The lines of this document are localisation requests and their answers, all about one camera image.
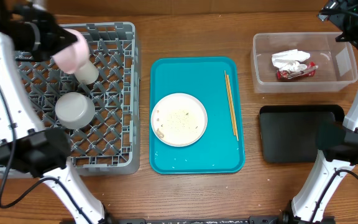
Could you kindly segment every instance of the wooden table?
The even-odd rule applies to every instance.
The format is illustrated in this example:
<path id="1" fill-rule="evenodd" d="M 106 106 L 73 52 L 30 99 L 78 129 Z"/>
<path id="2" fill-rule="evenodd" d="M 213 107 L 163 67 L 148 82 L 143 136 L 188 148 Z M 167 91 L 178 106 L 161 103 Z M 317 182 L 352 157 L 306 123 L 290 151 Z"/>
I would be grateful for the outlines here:
<path id="1" fill-rule="evenodd" d="M 132 175 L 85 177 L 85 184 L 117 218 L 244 218 L 276 215 L 302 188 L 313 164 L 268 164 L 262 158 L 258 113 L 264 105 L 339 104 L 347 112 L 358 83 L 339 93 L 256 94 L 252 86 L 252 38 L 263 32 L 331 32 L 315 12 L 210 14 L 199 16 L 59 17 L 60 23 L 131 21 L 142 42 L 140 169 Z M 159 58 L 224 55 L 237 64 L 246 163 L 236 174 L 160 175 L 149 165 L 150 68 Z M 358 66 L 358 52 L 355 51 Z M 7 182 L 4 202 L 16 199 L 34 179 Z M 346 177 L 327 215 L 358 223 L 358 181 Z M 58 223 L 71 218 L 46 186 L 15 207 L 0 223 Z"/>

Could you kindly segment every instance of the wooden chopstick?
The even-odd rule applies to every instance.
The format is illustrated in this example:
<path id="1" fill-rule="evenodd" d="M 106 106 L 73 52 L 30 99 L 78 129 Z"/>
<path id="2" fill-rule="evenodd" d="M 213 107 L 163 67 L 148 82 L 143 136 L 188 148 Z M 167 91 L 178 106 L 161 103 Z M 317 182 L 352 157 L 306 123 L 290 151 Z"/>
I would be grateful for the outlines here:
<path id="1" fill-rule="evenodd" d="M 237 132 L 236 113 L 234 112 L 233 97 L 231 94 L 230 78 L 229 78 L 229 75 L 226 74 L 226 71 L 224 71 L 224 76 L 226 78 L 226 88 L 228 89 L 227 97 L 229 98 L 229 106 L 230 106 L 230 114 L 231 114 L 231 122 L 232 122 L 232 126 L 233 126 L 233 132 L 237 138 L 237 141 L 239 141 L 239 134 Z"/>
<path id="2" fill-rule="evenodd" d="M 236 135 L 236 130 L 234 129 L 234 120 L 233 120 L 233 113 L 232 113 L 232 104 L 230 99 L 230 92 L 229 92 L 229 80 L 227 80 L 226 71 L 224 71 L 224 79 L 226 81 L 226 91 L 227 91 L 227 100 L 229 102 L 230 108 L 230 117 L 231 117 L 231 126 L 233 127 L 233 135 Z"/>

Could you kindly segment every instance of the gray dish rack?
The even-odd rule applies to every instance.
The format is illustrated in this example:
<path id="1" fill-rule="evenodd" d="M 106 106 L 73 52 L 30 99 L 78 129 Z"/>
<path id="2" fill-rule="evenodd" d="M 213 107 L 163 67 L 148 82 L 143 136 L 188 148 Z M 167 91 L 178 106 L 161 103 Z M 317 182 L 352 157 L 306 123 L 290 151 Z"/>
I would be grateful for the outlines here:
<path id="1" fill-rule="evenodd" d="M 81 129 L 66 129 L 71 141 L 71 160 L 80 175 L 132 174 L 140 163 L 140 42 L 130 22 L 67 24 L 88 41 L 90 60 L 99 70 L 91 85 L 79 83 L 62 72 L 53 59 L 46 62 L 18 62 L 24 88 L 34 110 L 47 128 L 61 127 L 54 105 L 72 91 L 93 100 L 92 122 Z M 18 52 L 16 57 L 29 58 Z M 5 167 L 0 165 L 0 178 Z M 16 170 L 9 178 L 26 178 Z"/>

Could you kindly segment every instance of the white tissue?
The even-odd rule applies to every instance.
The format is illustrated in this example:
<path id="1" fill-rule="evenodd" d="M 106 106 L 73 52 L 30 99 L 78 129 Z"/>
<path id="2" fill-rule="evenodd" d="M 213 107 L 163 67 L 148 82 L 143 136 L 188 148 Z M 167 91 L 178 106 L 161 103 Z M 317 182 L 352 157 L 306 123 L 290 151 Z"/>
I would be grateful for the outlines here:
<path id="1" fill-rule="evenodd" d="M 300 72 L 305 70 L 308 66 L 299 62 L 304 62 L 309 58 L 309 53 L 295 49 L 273 54 L 272 62 L 274 67 L 280 71 Z"/>

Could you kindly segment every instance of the teal tray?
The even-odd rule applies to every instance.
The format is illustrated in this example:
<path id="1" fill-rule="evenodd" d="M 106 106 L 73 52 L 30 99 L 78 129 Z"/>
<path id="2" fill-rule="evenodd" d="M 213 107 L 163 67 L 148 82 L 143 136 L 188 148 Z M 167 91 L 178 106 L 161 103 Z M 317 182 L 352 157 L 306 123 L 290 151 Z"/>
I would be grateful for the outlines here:
<path id="1" fill-rule="evenodd" d="M 239 141 L 233 135 L 224 71 L 230 76 Z M 150 126 L 150 165 L 160 174 L 233 173 L 246 161 L 237 68 L 227 57 L 164 58 L 150 78 L 150 116 L 164 96 L 187 93 L 199 99 L 208 115 L 203 136 L 187 147 L 168 146 Z"/>

